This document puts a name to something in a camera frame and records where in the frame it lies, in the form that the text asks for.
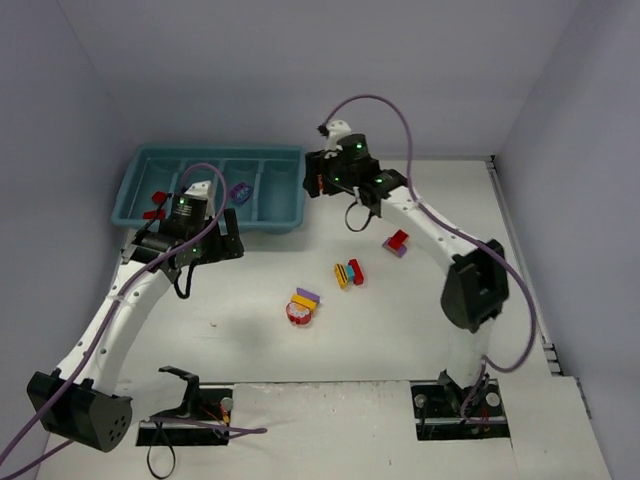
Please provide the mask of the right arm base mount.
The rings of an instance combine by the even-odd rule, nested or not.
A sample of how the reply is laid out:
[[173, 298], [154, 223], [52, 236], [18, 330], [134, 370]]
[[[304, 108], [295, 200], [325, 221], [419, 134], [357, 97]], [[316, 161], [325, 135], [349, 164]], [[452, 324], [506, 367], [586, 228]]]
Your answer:
[[418, 441], [508, 439], [510, 428], [498, 382], [486, 380], [463, 405], [470, 389], [459, 397], [435, 381], [412, 382], [415, 432]]

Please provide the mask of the red small lego brick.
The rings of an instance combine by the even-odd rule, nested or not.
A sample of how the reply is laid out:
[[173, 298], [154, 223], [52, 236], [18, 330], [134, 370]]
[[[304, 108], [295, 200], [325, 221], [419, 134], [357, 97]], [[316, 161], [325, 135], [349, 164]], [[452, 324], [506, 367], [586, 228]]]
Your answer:
[[167, 193], [163, 191], [156, 191], [151, 197], [152, 202], [156, 205], [162, 204], [166, 200], [166, 198]]

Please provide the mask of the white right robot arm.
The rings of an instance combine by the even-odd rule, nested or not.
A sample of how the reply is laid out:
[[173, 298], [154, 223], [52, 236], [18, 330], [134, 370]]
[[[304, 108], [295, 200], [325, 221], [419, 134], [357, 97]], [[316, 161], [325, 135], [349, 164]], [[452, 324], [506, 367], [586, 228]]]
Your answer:
[[351, 195], [371, 217], [407, 233], [440, 266], [445, 277], [440, 306], [452, 324], [452, 337], [439, 382], [460, 391], [471, 388], [481, 377], [494, 320], [509, 297], [507, 272], [499, 263], [503, 246], [495, 240], [483, 243], [437, 213], [427, 215], [411, 195], [409, 180], [383, 169], [363, 134], [349, 134], [338, 146], [305, 154], [304, 189], [312, 198]]

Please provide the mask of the red round flower lego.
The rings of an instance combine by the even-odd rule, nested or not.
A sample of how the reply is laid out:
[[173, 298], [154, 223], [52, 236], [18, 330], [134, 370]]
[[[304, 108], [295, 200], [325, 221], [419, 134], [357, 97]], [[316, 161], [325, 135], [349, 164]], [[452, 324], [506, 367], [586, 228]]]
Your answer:
[[285, 312], [289, 321], [298, 326], [304, 326], [311, 322], [312, 311], [296, 302], [289, 302], [286, 305]]

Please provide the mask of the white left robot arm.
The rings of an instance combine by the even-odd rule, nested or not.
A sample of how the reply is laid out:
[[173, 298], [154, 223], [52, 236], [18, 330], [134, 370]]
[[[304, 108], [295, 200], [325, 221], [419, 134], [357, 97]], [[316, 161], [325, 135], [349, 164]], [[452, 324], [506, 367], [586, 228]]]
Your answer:
[[138, 230], [76, 346], [52, 372], [33, 374], [27, 395], [46, 431], [110, 452], [141, 419], [133, 399], [118, 395], [116, 384], [144, 322], [182, 272], [244, 254], [235, 210], [212, 216], [208, 206], [204, 198], [176, 195], [167, 216]]

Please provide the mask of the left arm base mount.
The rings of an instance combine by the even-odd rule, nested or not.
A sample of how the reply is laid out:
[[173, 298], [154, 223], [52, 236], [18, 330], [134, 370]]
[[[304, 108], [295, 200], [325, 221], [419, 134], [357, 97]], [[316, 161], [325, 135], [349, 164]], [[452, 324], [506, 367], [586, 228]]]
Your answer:
[[161, 431], [153, 422], [141, 422], [138, 427], [136, 445], [204, 447], [227, 446], [230, 434], [212, 428], [186, 424], [193, 420], [209, 425], [229, 425], [233, 408], [231, 385], [201, 384], [199, 376], [173, 366], [158, 369], [163, 379], [176, 378], [181, 381], [180, 403], [172, 404], [154, 414], [154, 417], [169, 418], [175, 423], [163, 423]]

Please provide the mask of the red long lego brick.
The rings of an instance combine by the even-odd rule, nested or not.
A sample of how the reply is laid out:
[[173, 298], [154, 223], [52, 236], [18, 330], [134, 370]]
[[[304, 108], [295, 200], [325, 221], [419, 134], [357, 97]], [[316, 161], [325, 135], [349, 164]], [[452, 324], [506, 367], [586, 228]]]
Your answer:
[[355, 271], [355, 279], [352, 283], [356, 286], [362, 285], [364, 283], [364, 274], [360, 266], [360, 263], [358, 262], [357, 259], [352, 258], [348, 261], [348, 264], [350, 264]]

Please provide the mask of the purple round flower lego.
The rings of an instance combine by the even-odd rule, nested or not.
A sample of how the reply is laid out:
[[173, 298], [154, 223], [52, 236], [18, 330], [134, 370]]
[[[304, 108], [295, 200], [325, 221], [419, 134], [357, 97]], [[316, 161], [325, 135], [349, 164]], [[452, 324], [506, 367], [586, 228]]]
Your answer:
[[237, 183], [230, 191], [230, 199], [235, 205], [243, 205], [253, 194], [253, 186], [246, 182]]

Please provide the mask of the yellow striped lego brick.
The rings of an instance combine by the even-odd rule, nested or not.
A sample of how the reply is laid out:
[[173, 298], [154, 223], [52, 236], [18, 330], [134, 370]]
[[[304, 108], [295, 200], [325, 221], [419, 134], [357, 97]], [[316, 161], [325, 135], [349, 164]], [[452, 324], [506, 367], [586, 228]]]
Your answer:
[[334, 274], [339, 287], [341, 289], [345, 289], [349, 284], [349, 278], [345, 266], [343, 264], [336, 263], [334, 265]]

